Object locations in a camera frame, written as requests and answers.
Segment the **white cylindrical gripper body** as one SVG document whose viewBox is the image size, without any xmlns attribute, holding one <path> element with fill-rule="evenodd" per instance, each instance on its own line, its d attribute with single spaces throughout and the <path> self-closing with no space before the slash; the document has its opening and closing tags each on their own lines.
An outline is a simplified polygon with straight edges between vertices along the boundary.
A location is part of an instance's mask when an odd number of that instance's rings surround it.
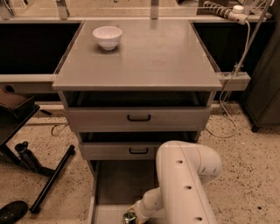
<svg viewBox="0 0 280 224">
<path fill-rule="evenodd" d="M 145 223 L 153 214 L 153 211 L 146 208 L 141 200 L 134 204 L 133 209 L 138 223 Z"/>
</svg>

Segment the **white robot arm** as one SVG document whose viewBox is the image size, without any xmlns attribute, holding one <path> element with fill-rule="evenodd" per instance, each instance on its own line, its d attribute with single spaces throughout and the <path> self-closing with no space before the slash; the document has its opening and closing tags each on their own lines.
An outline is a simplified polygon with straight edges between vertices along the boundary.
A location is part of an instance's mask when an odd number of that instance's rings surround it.
<svg viewBox="0 0 280 224">
<path fill-rule="evenodd" d="M 144 224 L 164 210 L 167 224 L 218 224 L 201 178 L 222 170 L 220 155 L 197 143 L 168 141 L 156 155 L 159 187 L 147 191 L 123 215 L 124 224 Z"/>
</svg>

